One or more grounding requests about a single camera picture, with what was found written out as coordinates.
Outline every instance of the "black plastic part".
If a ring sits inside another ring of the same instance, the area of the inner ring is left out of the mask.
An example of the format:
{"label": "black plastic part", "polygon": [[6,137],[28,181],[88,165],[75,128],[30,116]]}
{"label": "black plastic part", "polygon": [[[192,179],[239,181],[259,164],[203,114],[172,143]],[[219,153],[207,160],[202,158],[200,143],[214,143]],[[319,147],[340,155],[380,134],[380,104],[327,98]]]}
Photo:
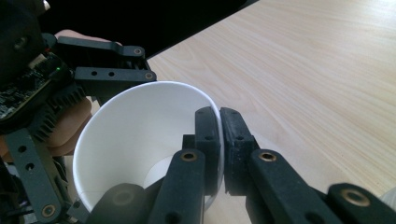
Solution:
{"label": "black plastic part", "polygon": [[180,150],[171,161],[148,223],[202,223],[204,196],[204,153],[196,149]]}
{"label": "black plastic part", "polygon": [[144,224],[148,209],[146,194],[142,187],[134,184],[119,184],[108,190],[92,209],[86,224]]}
{"label": "black plastic part", "polygon": [[238,111],[222,107],[220,115],[225,145],[225,189],[230,195],[245,196],[251,183],[248,160],[259,146]]}
{"label": "black plastic part", "polygon": [[251,184],[247,190],[245,207],[252,224],[275,223],[268,205],[262,199],[259,190],[254,184]]}
{"label": "black plastic part", "polygon": [[257,149],[248,167],[276,223],[342,223],[279,153]]}
{"label": "black plastic part", "polygon": [[44,41],[36,16],[26,7],[1,0],[0,15],[0,85],[4,85],[44,50]]}
{"label": "black plastic part", "polygon": [[342,183],[332,185],[327,194],[330,208],[345,223],[396,223],[396,213],[367,189]]}
{"label": "black plastic part", "polygon": [[18,217],[9,215],[19,207],[18,195],[14,178],[0,157],[0,223],[18,223]]}
{"label": "black plastic part", "polygon": [[219,180],[219,126],[210,106],[195,112],[195,149],[205,154],[205,195],[218,192]]}
{"label": "black plastic part", "polygon": [[27,129],[6,135],[6,142],[37,220],[54,223],[62,219],[70,198],[47,148]]}
{"label": "black plastic part", "polygon": [[60,36],[54,51],[72,69],[112,67],[149,70],[145,50],[138,46],[121,46],[110,41]]}
{"label": "black plastic part", "polygon": [[78,67],[75,73],[75,81],[85,94],[95,96],[101,105],[122,91],[156,80],[149,70]]}
{"label": "black plastic part", "polygon": [[86,223],[88,217],[90,216],[90,212],[85,207],[84,203],[80,199],[77,199],[73,202],[73,205],[69,207],[67,210],[67,215],[76,219],[79,223]]}

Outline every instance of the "circuit board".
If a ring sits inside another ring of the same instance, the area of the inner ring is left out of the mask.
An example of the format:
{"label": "circuit board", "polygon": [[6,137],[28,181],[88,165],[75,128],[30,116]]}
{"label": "circuit board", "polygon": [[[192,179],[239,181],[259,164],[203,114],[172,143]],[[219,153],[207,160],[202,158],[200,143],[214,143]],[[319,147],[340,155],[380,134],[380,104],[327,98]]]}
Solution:
{"label": "circuit board", "polygon": [[54,54],[40,55],[21,75],[0,87],[0,121],[10,118],[45,88],[50,74],[57,69],[60,60]]}

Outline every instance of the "robotic hand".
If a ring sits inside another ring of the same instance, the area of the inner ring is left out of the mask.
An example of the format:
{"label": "robotic hand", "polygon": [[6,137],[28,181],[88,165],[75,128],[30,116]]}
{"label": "robotic hand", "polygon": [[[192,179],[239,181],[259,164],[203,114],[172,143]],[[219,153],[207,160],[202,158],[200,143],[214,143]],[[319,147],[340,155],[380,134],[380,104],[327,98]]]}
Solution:
{"label": "robotic hand", "polygon": [[[11,175],[0,161],[1,222],[19,223],[34,213],[38,223],[202,223],[203,198],[216,179],[208,171],[217,167],[205,158],[213,157],[219,139],[199,141],[213,133],[210,116],[196,118],[202,129],[183,137],[182,150],[159,182],[147,189],[115,186],[91,213],[71,202],[53,160],[69,150],[48,148],[63,142],[64,129],[76,134],[66,137],[73,145],[89,118],[86,96],[102,105],[121,91],[156,81],[156,75],[140,47],[41,34],[36,16],[44,11],[40,0],[0,0],[0,148],[20,175]],[[75,110],[84,115],[69,129],[68,114]],[[237,111],[223,107],[220,114],[225,187],[230,195],[246,196],[252,223],[396,223],[396,213],[365,189],[338,184],[324,194],[310,188],[280,154],[258,146]],[[205,175],[191,178],[197,169]],[[139,197],[123,200],[132,194]],[[24,195],[30,207],[21,203]]]}

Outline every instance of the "human hand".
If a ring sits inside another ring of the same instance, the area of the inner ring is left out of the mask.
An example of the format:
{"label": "human hand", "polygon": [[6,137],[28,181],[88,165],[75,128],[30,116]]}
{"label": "human hand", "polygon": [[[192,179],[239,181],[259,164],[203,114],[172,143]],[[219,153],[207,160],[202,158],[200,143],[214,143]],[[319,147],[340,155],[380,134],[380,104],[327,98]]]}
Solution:
{"label": "human hand", "polygon": [[[82,35],[72,30],[62,30],[55,36],[57,38],[59,38],[59,36],[70,36],[90,40],[108,41],[99,37]],[[92,117],[91,109],[91,101],[88,98],[84,98],[78,104],[68,108],[59,117],[53,132],[46,141],[47,148],[52,156],[73,154],[79,135]],[[0,135],[0,156],[4,161],[12,161],[4,135]]]}

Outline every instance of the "table surface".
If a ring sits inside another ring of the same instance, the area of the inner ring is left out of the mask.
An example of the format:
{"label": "table surface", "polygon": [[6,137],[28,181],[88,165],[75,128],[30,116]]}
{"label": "table surface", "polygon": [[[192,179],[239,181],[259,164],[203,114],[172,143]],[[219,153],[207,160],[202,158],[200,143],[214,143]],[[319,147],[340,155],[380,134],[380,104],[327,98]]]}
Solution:
{"label": "table surface", "polygon": [[[260,0],[148,60],[239,111],[311,187],[396,187],[396,3]],[[249,223],[221,189],[207,223]]]}

